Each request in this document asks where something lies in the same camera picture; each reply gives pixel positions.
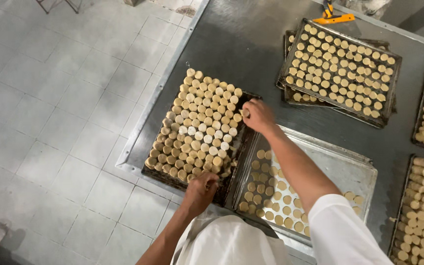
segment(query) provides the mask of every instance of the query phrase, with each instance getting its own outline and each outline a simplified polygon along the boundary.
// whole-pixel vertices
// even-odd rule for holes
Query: white shirt
[[[181,237],[173,264],[291,264],[284,242],[266,236],[237,216],[205,212]],[[318,265],[393,264],[341,195],[320,197],[309,212],[310,238]]]

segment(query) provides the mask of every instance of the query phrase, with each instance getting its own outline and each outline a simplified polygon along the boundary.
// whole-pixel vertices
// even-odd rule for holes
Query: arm
[[[261,100],[252,99],[243,108],[250,112],[249,118],[243,118],[244,123],[268,140],[287,182],[299,195],[306,213],[310,212],[321,196],[341,194],[335,184],[276,125],[273,113],[267,105]]]
[[[205,172],[191,180],[181,206],[173,214],[155,242],[137,262],[138,265],[167,265],[171,262],[178,241],[189,223],[212,202],[219,176]]]

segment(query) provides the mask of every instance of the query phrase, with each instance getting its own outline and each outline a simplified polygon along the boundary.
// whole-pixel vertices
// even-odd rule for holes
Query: silver baking tray
[[[377,178],[377,170],[372,165],[372,160],[353,151],[349,151],[333,144],[323,142],[319,139],[305,135],[303,133],[296,132],[281,126],[280,128],[284,131],[287,137],[289,137],[293,142],[295,142],[331,179],[331,181],[333,181],[337,185],[337,187],[342,193],[345,193],[346,191],[352,191],[356,195],[364,197],[362,205],[357,205],[354,202],[350,203],[351,206],[359,206],[361,208],[359,217],[364,223],[366,223],[371,199],[374,193],[375,181]],[[286,228],[285,226],[276,225],[274,222],[268,221],[265,217],[259,218],[255,214],[248,214],[239,211],[239,203],[244,201],[244,193],[248,191],[247,184],[253,180],[251,172],[261,172],[261,170],[253,170],[251,168],[251,162],[258,159],[256,157],[256,152],[260,149],[263,149],[265,151],[270,150],[268,141],[261,134],[257,136],[257,140],[251,146],[250,155],[248,155],[244,163],[243,175],[240,178],[240,181],[237,186],[237,191],[234,195],[234,210],[242,216],[245,216],[256,222],[264,223],[268,226],[271,226],[271,228],[275,231],[311,246],[310,238],[306,236],[303,231],[296,232],[294,230]],[[276,168],[280,169],[279,164],[274,161],[274,154],[273,158],[271,160],[267,160],[266,163],[268,163],[270,166],[275,166]],[[287,184],[287,187],[289,187],[289,183],[285,179],[279,178],[278,176],[276,178],[278,179],[278,181],[284,181]],[[281,192],[282,197],[286,195],[291,195],[291,192],[288,189],[279,190],[275,188],[275,191]],[[261,194],[261,196],[262,201],[264,201],[265,199],[270,199],[275,202],[272,196],[267,196],[265,193]],[[291,196],[294,199],[296,197],[296,194],[292,194]],[[280,214],[284,217],[284,219],[286,219],[286,217],[290,217],[292,218],[294,223],[299,220],[295,218],[292,214],[286,216],[282,213],[282,208],[284,206],[289,206],[292,211],[296,209],[293,203],[291,203],[290,205],[280,203],[280,206],[281,208],[279,212],[275,212],[270,208],[265,208],[265,211],[271,211],[275,215]]]

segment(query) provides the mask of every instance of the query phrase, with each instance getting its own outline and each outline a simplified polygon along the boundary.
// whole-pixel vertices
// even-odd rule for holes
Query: forearm
[[[183,208],[178,208],[166,227],[143,254],[138,265],[167,265],[170,264],[178,241],[192,221],[192,217]]]
[[[305,212],[323,195],[340,194],[333,182],[276,125],[264,134],[278,158],[283,174],[299,195]]]

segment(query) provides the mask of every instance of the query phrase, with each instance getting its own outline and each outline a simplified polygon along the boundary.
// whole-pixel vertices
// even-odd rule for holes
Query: person's left hand
[[[185,211],[190,220],[194,219],[209,206],[219,187],[219,176],[204,172],[192,179],[185,191],[184,200],[180,209]]]

